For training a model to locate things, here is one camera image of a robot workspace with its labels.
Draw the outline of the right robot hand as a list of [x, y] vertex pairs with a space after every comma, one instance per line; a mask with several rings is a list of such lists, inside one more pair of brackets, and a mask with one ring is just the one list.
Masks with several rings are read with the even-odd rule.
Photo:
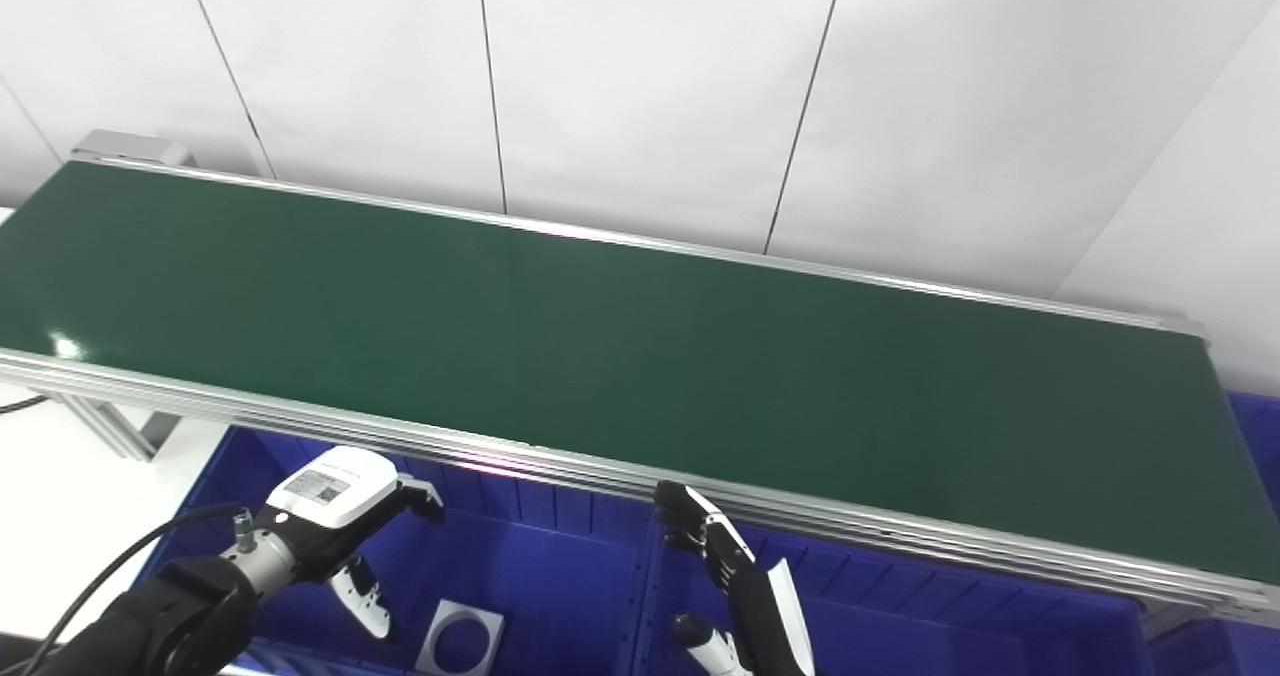
[[698, 557], [727, 598], [731, 629], [685, 611], [671, 620], [680, 647], [708, 675], [818, 675], [788, 562], [762, 566], [732, 520], [696, 489], [660, 480], [653, 492], [666, 547]]

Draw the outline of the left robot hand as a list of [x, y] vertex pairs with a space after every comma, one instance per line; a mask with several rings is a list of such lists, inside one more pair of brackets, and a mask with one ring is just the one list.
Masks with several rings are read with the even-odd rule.
[[371, 638], [396, 640], [381, 584], [364, 544], [410, 512], [443, 524], [445, 504], [435, 487], [402, 474], [383, 455], [335, 446], [276, 485], [255, 517], [256, 533], [276, 553], [271, 597], [297, 584], [326, 584]]

